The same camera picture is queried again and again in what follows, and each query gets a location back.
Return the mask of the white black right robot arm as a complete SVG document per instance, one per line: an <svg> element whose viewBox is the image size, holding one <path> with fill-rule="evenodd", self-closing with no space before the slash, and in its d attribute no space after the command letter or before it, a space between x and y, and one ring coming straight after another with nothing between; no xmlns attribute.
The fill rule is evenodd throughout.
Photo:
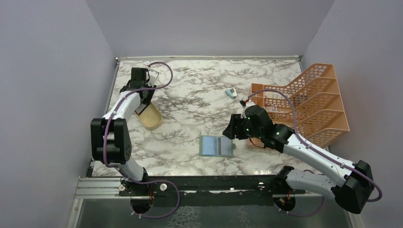
<svg viewBox="0 0 403 228"><path fill-rule="evenodd" d="M306 190L333 198L343 209L360 214L371 202L375 189L371 166L363 160L354 163L340 158L312 144L284 124L273 123L267 112L258 105L246 107L241 114L232 114L222 133L234 140L257 138L264 148L295 157L321 174L306 173L295 168L283 168L274 180L280 193L290 189Z"/></svg>

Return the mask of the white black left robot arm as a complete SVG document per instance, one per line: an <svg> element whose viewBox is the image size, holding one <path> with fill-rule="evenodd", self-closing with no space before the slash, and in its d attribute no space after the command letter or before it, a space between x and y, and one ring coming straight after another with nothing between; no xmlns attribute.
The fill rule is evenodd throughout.
<svg viewBox="0 0 403 228"><path fill-rule="evenodd" d="M150 76L147 68L133 67L112 109L90 123L92 158L133 180L131 188L138 195L148 192L149 181L145 168L131 158L127 123L133 114L141 114L150 105L156 87L154 82L155 77Z"/></svg>

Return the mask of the green card holder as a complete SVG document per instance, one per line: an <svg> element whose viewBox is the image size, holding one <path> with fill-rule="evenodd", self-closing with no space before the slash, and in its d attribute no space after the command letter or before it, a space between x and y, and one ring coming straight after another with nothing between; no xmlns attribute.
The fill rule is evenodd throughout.
<svg viewBox="0 0 403 228"><path fill-rule="evenodd" d="M233 157L236 145L225 136L200 136L199 155L202 157Z"/></svg>

